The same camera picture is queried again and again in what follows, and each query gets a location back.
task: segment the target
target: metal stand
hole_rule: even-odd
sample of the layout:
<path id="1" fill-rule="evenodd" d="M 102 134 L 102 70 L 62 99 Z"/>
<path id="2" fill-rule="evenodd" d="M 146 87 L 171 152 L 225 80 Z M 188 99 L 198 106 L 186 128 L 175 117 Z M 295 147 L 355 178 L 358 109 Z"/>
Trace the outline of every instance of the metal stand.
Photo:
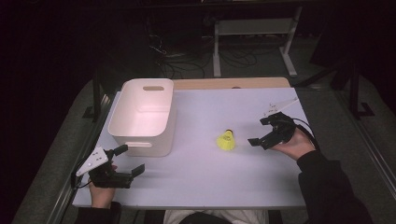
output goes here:
<path id="1" fill-rule="evenodd" d="M 99 83 L 99 77 L 97 71 L 94 73 L 92 78 L 92 89 L 93 89 L 93 106 L 87 107 L 82 117 L 84 119 L 93 119 L 92 122 L 96 122 L 99 119 L 101 113 L 100 83 Z"/>
<path id="2" fill-rule="evenodd" d="M 265 35 L 265 34 L 288 34 L 285 46 L 280 47 L 283 62 L 291 77 L 296 77 L 297 72 L 291 62 L 289 49 L 302 7 L 297 7 L 293 18 L 286 19 L 262 19 L 262 20 L 241 20 L 241 21 L 218 21 L 215 24 L 215 49 L 213 53 L 214 77 L 221 77 L 219 62 L 219 36 L 220 35 Z"/>
<path id="3" fill-rule="evenodd" d="M 357 71 L 356 64 L 353 57 L 348 55 L 339 60 L 333 66 L 324 69 L 311 78 L 302 81 L 293 87 L 307 87 L 317 80 L 329 75 L 331 72 L 337 71 L 337 74 L 332 79 L 331 86 L 334 90 L 342 90 L 347 82 L 350 84 L 349 93 L 349 110 L 356 119 L 361 119 L 363 116 L 373 116 L 374 112 L 366 103 L 361 103 L 363 111 L 359 111 L 359 72 Z"/>

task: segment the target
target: person's arm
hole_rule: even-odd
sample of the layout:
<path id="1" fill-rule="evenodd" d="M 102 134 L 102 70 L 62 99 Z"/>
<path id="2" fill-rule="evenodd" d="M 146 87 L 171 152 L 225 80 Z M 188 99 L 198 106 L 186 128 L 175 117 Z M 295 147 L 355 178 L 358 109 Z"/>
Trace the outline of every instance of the person's arm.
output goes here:
<path id="1" fill-rule="evenodd" d="M 296 129 L 281 151 L 297 161 L 300 188 L 312 224 L 373 223 L 364 204 L 356 198 L 339 161 L 328 161 L 309 138 Z"/>
<path id="2" fill-rule="evenodd" d="M 109 224 L 120 210 L 119 203 L 113 200 L 115 189 L 97 188 L 90 183 L 92 206 L 80 207 L 75 224 Z"/>

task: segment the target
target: white tabletop surface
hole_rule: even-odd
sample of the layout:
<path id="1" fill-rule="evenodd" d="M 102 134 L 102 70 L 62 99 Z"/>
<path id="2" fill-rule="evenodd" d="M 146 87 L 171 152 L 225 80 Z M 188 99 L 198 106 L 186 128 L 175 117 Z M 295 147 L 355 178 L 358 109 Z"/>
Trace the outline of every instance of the white tabletop surface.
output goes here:
<path id="1" fill-rule="evenodd" d="M 271 149 L 252 147 L 272 126 L 260 119 L 270 103 L 297 97 L 293 88 L 175 91 L 177 122 L 172 151 L 162 158 L 114 158 L 117 172 L 130 173 L 145 163 L 146 171 L 130 189 L 117 189 L 114 201 L 144 209 L 275 209 L 304 207 L 296 162 Z M 108 133 L 110 109 L 98 145 L 118 146 Z M 306 121 L 300 102 L 283 110 Z M 224 151 L 216 139 L 232 129 L 235 149 Z M 91 205 L 88 188 L 79 189 L 75 206 Z"/>

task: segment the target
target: metal frame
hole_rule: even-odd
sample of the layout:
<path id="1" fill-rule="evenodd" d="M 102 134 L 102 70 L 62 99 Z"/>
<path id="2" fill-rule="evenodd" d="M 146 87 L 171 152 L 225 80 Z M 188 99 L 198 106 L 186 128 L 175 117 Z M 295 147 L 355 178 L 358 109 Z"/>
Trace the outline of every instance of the metal frame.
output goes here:
<path id="1" fill-rule="evenodd" d="M 73 167 L 76 167 L 78 165 L 78 161 L 80 161 L 82 158 L 84 158 L 86 155 L 91 153 L 92 151 L 92 146 L 94 146 L 94 143 L 97 141 L 97 137 L 102 131 L 102 128 L 105 124 L 106 118 L 108 111 L 110 110 L 111 104 L 112 104 L 112 99 L 113 97 L 109 97 L 107 95 L 104 95 L 102 100 L 100 100 L 100 92 L 98 91 L 97 88 L 99 86 L 98 82 L 93 82 L 93 98 L 96 99 L 94 101 L 99 102 L 94 102 L 96 106 L 99 106 L 99 108 L 96 108 L 95 110 L 95 115 L 92 120 L 94 125 L 91 127 L 90 132 L 87 134 L 87 138 L 85 139 L 83 145 L 81 146 L 81 150 L 78 153 L 78 159 L 76 160 L 75 164 Z M 60 193 L 57 197 L 56 204 L 53 206 L 53 209 L 50 211 L 49 217 L 46 221 L 47 224 L 50 223 L 61 223 L 64 213 L 67 209 L 67 206 L 70 204 L 71 200 L 73 200 L 76 191 L 73 190 L 70 186 L 70 179 L 71 175 L 64 180 L 64 184 L 62 186 L 62 189 L 60 190 Z"/>
<path id="2" fill-rule="evenodd" d="M 348 107 L 348 105 L 350 104 L 348 99 L 339 91 L 335 92 L 335 96 L 340 102 L 340 105 L 346 111 L 346 115 L 349 117 L 352 124 L 359 132 L 361 139 L 367 146 L 367 150 L 369 152 L 371 160 L 373 161 L 373 164 L 375 165 L 375 168 L 378 170 L 379 174 L 384 180 L 384 183 L 387 185 L 390 194 L 396 200 L 396 175 L 388 166 L 388 163 L 385 161 L 374 140 L 370 137 L 370 134 L 367 133 L 366 128 L 362 125 L 359 119 L 356 119 L 356 115 L 350 110 L 350 107 Z"/>
<path id="3" fill-rule="evenodd" d="M 300 19 L 303 7 L 297 7 L 293 18 L 287 19 L 262 19 L 242 21 L 218 21 L 215 24 L 215 47 L 213 53 L 214 77 L 221 77 L 219 61 L 219 36 L 220 35 L 263 35 L 263 34 L 288 34 L 287 41 L 280 47 L 280 54 L 291 77 L 296 77 L 297 72 L 289 56 L 291 41 Z"/>

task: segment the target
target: black sleeve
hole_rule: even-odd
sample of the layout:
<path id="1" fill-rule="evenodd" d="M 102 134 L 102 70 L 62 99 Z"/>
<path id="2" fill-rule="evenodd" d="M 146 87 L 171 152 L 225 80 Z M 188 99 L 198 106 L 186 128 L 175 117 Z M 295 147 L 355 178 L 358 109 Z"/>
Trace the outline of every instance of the black sleeve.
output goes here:
<path id="1" fill-rule="evenodd" d="M 111 224 L 119 223 L 121 215 L 120 203 L 111 203 L 110 209 L 80 207 L 75 224 Z"/>
<path id="2" fill-rule="evenodd" d="M 355 197 L 339 161 L 328 161 L 319 151 L 308 152 L 297 164 L 300 188 L 312 224 L 373 223 Z"/>

